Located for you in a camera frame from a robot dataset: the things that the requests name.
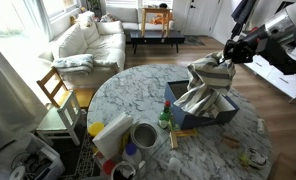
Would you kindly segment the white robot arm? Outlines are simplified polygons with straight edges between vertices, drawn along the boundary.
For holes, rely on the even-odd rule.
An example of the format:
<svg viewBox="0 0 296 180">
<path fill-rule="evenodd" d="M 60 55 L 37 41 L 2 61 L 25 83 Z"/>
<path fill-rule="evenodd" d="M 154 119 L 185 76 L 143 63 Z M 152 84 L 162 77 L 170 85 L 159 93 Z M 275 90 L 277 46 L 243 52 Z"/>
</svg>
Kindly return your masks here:
<svg viewBox="0 0 296 180">
<path fill-rule="evenodd" d="M 244 38 L 226 42 L 223 56 L 235 64 L 250 63 L 255 55 L 266 59 L 284 75 L 296 73 L 295 61 L 283 45 L 296 43 L 296 2 L 281 9 Z"/>
</svg>

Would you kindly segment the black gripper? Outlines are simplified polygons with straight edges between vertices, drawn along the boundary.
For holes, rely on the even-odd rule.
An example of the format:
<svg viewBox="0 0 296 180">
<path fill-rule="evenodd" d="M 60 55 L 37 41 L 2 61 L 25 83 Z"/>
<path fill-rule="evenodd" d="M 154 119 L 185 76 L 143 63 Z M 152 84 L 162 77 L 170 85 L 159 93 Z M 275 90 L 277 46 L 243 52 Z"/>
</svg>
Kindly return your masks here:
<svg viewBox="0 0 296 180">
<path fill-rule="evenodd" d="M 251 63 L 259 41 L 266 37 L 266 33 L 252 32 L 238 41 L 228 40 L 223 50 L 224 59 L 235 64 Z"/>
</svg>

